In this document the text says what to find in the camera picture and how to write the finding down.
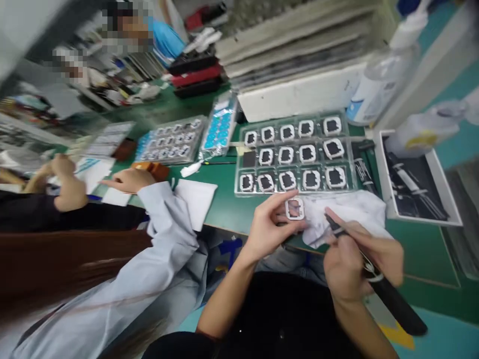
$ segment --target jeans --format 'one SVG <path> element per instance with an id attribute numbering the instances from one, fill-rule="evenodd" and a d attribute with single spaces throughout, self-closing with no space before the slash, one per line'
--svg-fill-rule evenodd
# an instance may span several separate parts
<path id="1" fill-rule="evenodd" d="M 323 265 L 324 256 L 315 254 L 308 256 L 308 254 L 303 250 L 280 246 L 271 255 L 260 260 L 256 272 L 295 274 L 327 287 Z"/>

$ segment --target styrofoam block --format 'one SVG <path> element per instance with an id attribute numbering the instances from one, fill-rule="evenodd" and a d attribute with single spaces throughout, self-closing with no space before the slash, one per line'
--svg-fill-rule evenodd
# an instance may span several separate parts
<path id="1" fill-rule="evenodd" d="M 337 110 L 348 106 L 365 62 L 238 95 L 248 122 Z"/>

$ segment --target hand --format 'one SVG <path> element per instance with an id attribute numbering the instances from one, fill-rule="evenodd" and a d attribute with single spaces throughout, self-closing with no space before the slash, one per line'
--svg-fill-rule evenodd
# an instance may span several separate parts
<path id="1" fill-rule="evenodd" d="M 51 161 L 45 163 L 36 173 L 37 176 L 50 177 L 53 176 L 53 170 L 51 168 Z"/>
<path id="2" fill-rule="evenodd" d="M 75 163 L 63 154 L 56 154 L 55 158 L 50 162 L 51 170 L 56 176 L 73 176 L 75 172 Z"/>
<path id="3" fill-rule="evenodd" d="M 330 208 L 326 208 L 326 213 L 349 233 L 349 236 L 331 238 L 324 257 L 326 280 L 335 300 L 360 302 L 365 295 L 373 292 L 362 276 L 363 257 L 359 247 L 392 285 L 398 287 L 402 284 L 404 250 L 398 241 L 373 237 L 358 222 L 346 223 Z"/>
<path id="4" fill-rule="evenodd" d="M 298 194 L 298 190 L 276 193 L 256 207 L 249 238 L 241 253 L 252 261 L 259 261 L 275 251 L 281 243 L 295 232 L 304 230 L 304 220 L 289 220 L 284 203 Z"/>
<path id="5" fill-rule="evenodd" d="M 143 187 L 154 184 L 156 181 L 148 171 L 130 168 L 115 173 L 113 180 L 105 179 L 100 183 L 122 192 L 137 193 Z"/>

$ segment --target plastic bottle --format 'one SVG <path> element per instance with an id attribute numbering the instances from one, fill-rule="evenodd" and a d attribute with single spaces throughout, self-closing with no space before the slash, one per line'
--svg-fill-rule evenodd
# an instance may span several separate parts
<path id="1" fill-rule="evenodd" d="M 352 125 L 374 123 L 416 69 L 420 55 L 416 40 L 428 23 L 430 2 L 422 0 L 416 11 L 399 24 L 389 47 L 378 51 L 366 65 L 346 110 Z"/>
<path id="2" fill-rule="evenodd" d="M 386 149 L 399 158 L 425 155 L 440 142 L 459 132 L 465 118 L 466 101 L 446 101 L 423 114 L 410 115 L 385 142 Z"/>

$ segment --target long hair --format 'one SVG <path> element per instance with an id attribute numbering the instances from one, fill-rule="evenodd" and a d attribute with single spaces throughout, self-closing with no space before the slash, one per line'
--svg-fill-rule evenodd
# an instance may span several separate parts
<path id="1" fill-rule="evenodd" d="M 145 231 L 0 234 L 0 317 L 5 323 L 114 278 L 151 247 Z"/>

